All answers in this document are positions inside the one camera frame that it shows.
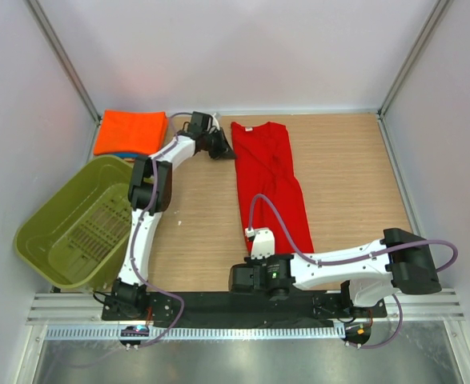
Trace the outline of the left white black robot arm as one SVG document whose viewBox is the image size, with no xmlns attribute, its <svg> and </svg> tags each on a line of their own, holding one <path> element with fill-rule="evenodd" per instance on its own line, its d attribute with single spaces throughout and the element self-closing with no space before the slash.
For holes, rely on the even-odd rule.
<svg viewBox="0 0 470 384">
<path fill-rule="evenodd" d="M 104 317 L 138 320 L 149 312 L 149 259 L 171 202 L 174 171 L 202 151 L 213 160 L 236 158 L 215 115 L 195 111 L 187 116 L 190 119 L 162 149 L 135 159 L 128 188 L 131 232 L 121 270 L 103 304 Z"/>
</svg>

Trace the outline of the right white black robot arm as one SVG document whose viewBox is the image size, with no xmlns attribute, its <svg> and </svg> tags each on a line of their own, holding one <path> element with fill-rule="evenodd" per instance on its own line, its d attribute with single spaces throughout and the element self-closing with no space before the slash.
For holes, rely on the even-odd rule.
<svg viewBox="0 0 470 384">
<path fill-rule="evenodd" d="M 324 253 L 277 254 L 267 227 L 246 229 L 251 249 L 230 270 L 233 294 L 261 294 L 285 299 L 300 291 L 338 282 L 339 308 L 360 315 L 392 294 L 436 294 L 441 284 L 427 240 L 398 228 L 362 246 Z"/>
</svg>

